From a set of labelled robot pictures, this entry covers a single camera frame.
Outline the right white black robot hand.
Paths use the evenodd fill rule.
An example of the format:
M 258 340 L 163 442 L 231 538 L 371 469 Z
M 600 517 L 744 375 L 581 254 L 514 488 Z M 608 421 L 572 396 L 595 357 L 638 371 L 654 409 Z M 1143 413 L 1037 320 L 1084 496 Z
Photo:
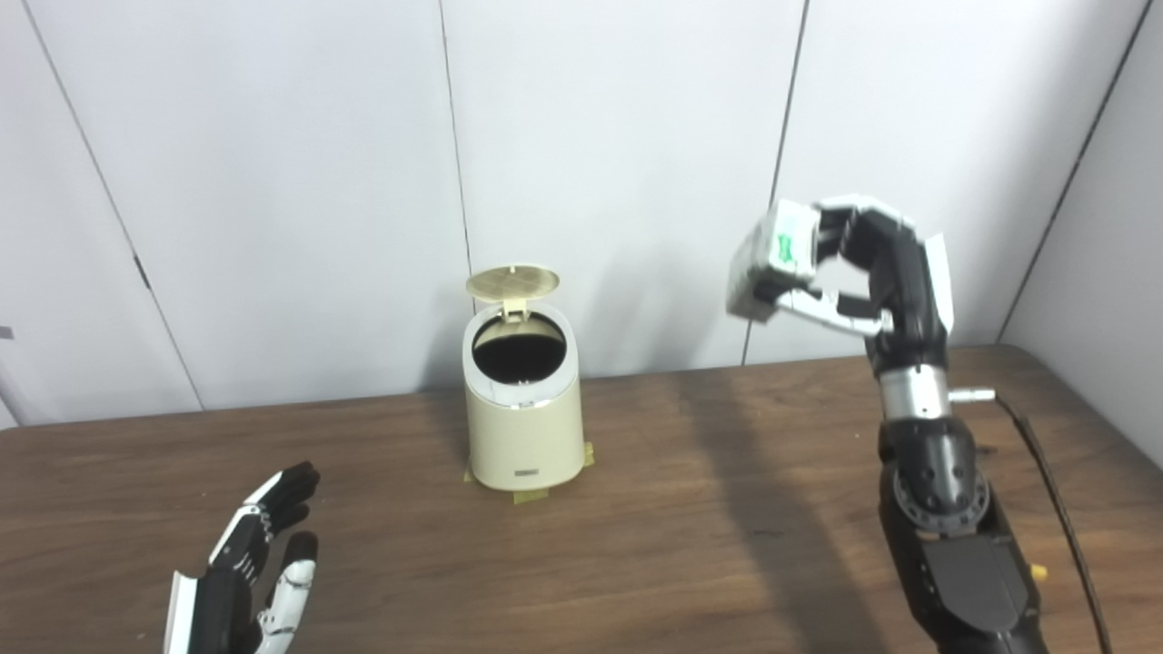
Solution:
M 913 223 L 866 196 L 828 198 L 811 209 L 819 216 L 816 260 L 840 258 L 865 272 L 868 297 L 826 292 L 806 278 L 784 276 L 759 282 L 752 298 L 859 335 L 876 377 L 909 367 L 947 368 L 949 327 Z

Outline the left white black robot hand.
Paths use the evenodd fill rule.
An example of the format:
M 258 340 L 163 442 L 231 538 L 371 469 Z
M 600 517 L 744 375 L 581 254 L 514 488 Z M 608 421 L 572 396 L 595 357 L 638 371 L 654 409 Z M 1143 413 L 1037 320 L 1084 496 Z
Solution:
M 304 619 L 317 569 L 319 539 L 297 531 L 267 600 L 254 611 L 274 538 L 309 514 L 321 475 L 309 461 L 274 472 L 234 512 L 199 577 L 176 571 L 169 600 L 166 653 L 286 653 Z

